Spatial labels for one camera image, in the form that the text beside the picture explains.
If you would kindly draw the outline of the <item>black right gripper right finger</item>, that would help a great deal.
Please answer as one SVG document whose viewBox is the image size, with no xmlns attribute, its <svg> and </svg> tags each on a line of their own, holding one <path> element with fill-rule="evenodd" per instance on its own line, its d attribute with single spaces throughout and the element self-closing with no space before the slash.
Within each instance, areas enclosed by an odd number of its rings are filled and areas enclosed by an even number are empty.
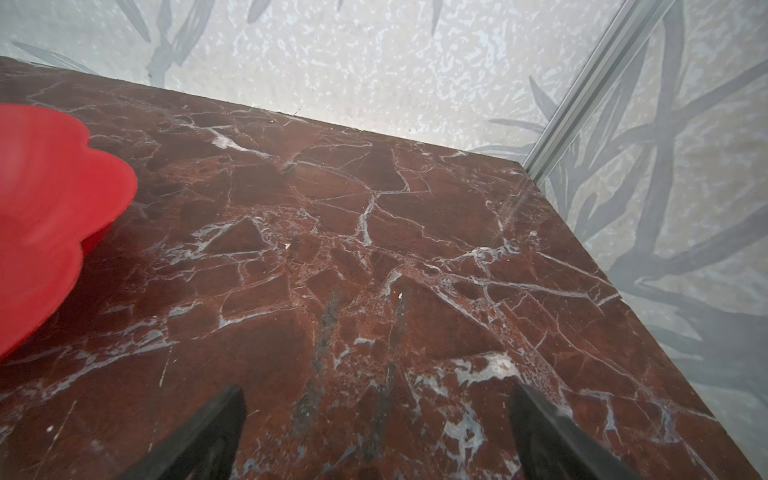
<svg viewBox="0 0 768 480">
<path fill-rule="evenodd" d="M 640 477 L 531 386 L 519 384 L 514 388 L 509 421 L 528 479 Z"/>
</svg>

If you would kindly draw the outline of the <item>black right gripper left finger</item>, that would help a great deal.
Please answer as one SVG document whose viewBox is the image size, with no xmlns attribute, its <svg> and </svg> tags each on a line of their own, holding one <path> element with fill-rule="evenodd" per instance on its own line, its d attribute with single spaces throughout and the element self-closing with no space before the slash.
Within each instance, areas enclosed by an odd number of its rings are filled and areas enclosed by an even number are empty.
<svg viewBox="0 0 768 480">
<path fill-rule="evenodd" d="M 244 392 L 229 385 L 117 477 L 228 480 L 245 420 Z"/>
</svg>

